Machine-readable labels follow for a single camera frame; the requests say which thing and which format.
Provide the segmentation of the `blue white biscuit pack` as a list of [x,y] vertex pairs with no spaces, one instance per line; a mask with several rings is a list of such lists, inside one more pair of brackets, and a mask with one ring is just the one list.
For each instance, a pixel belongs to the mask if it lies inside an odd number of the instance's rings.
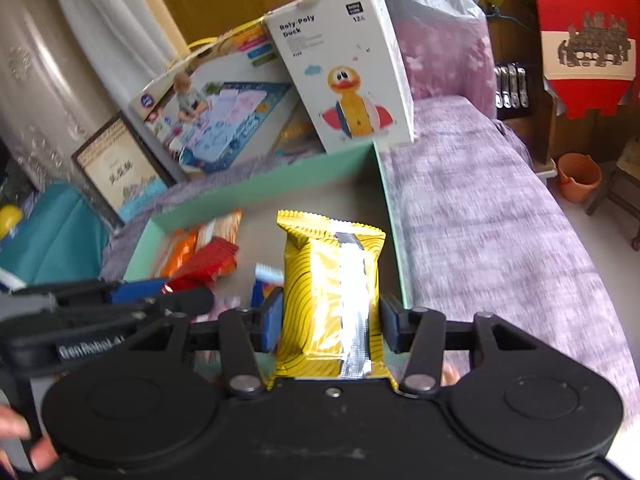
[[265,263],[257,263],[252,294],[250,295],[250,306],[252,308],[260,307],[273,289],[281,287],[283,282],[284,274],[282,270],[267,266]]

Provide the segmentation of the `red paper decoration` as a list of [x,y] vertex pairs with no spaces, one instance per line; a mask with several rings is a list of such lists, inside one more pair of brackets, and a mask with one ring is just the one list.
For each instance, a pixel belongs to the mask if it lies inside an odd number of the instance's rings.
[[639,0],[537,0],[542,72],[569,118],[639,101]]

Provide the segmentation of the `purple striped tablecloth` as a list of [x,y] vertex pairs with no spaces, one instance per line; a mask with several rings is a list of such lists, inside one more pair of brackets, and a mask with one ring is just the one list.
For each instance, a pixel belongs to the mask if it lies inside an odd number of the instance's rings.
[[462,96],[416,102],[414,125],[416,142],[382,155],[410,299],[457,320],[494,312],[638,408],[612,301],[523,143]]

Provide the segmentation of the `orange yellow cracker pack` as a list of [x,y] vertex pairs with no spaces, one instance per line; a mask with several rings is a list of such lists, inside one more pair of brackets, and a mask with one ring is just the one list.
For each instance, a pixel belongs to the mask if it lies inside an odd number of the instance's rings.
[[215,237],[220,237],[229,243],[235,244],[238,238],[242,211],[239,209],[232,210],[230,214],[213,218],[209,222],[204,223],[198,228],[198,239],[196,240],[195,250],[200,250],[209,244]]

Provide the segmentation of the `silver nail clippers set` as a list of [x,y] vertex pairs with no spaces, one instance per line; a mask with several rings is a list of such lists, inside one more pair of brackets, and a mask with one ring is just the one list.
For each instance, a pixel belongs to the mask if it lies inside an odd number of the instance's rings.
[[496,65],[495,106],[497,110],[527,110],[529,95],[526,67],[518,63]]

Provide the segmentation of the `white roly-poly duck box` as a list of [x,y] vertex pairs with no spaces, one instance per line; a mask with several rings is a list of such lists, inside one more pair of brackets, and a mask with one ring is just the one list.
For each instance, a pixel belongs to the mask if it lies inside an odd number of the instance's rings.
[[297,0],[264,22],[328,153],[414,140],[413,98],[385,0]]

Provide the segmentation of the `orange snack pack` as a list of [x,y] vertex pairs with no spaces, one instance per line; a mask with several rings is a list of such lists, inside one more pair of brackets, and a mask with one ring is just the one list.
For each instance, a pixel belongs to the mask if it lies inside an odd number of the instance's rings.
[[178,230],[172,234],[162,253],[155,276],[170,278],[174,275],[193,256],[197,244],[198,228]]

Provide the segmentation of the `mint green cardboard box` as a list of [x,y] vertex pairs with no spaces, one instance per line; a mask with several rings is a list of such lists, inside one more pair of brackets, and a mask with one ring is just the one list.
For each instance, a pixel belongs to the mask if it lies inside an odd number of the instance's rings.
[[146,222],[124,279],[150,278],[171,234],[237,209],[243,213],[236,240],[240,248],[238,265],[230,275],[216,281],[216,294],[249,302],[258,263],[284,268],[285,232],[277,226],[277,212],[298,210],[382,229],[386,240],[378,259],[380,292],[401,304],[409,301],[402,257],[398,255],[400,246],[395,240],[390,190],[382,155],[373,143],[292,162],[154,214]]

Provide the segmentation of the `purple floral pillow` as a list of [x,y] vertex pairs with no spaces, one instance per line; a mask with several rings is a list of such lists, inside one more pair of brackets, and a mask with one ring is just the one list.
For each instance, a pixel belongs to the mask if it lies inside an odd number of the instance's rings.
[[478,0],[385,2],[413,99],[464,96],[495,119],[495,61]]

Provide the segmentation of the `yellow ball toy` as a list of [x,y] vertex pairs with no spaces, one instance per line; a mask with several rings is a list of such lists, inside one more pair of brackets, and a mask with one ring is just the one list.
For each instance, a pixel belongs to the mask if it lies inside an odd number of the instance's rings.
[[20,207],[6,204],[0,208],[0,240],[11,234],[23,220],[24,214]]

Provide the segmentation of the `long red snack stick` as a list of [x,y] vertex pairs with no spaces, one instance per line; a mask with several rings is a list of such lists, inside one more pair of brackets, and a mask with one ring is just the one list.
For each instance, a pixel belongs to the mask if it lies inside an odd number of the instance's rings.
[[166,292],[183,292],[192,288],[213,287],[216,279],[236,269],[239,246],[215,236],[168,278]]

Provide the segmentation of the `yellow striped snack pack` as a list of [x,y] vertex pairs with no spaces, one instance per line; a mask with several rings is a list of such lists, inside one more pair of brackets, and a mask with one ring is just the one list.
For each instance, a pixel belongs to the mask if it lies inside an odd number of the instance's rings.
[[378,310],[378,258],[386,233],[376,226],[306,211],[280,210],[286,234],[283,318],[269,379],[385,379]]

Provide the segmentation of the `orange plastic bucket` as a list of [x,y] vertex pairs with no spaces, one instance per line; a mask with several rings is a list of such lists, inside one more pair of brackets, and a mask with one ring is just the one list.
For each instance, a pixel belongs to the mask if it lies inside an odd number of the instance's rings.
[[602,182],[602,170],[589,155],[564,154],[556,168],[561,194],[574,204],[582,204]]

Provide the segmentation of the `framed pineapple cake picture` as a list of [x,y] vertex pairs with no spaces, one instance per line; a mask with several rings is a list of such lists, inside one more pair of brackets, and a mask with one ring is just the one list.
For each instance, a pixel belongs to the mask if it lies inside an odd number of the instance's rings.
[[122,112],[81,144],[72,159],[116,226],[176,183]]

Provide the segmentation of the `water doodle mat box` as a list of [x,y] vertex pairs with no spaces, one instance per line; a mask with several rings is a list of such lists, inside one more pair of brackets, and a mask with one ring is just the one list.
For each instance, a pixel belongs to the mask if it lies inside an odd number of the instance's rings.
[[199,41],[129,107],[191,179],[321,148],[261,18]]

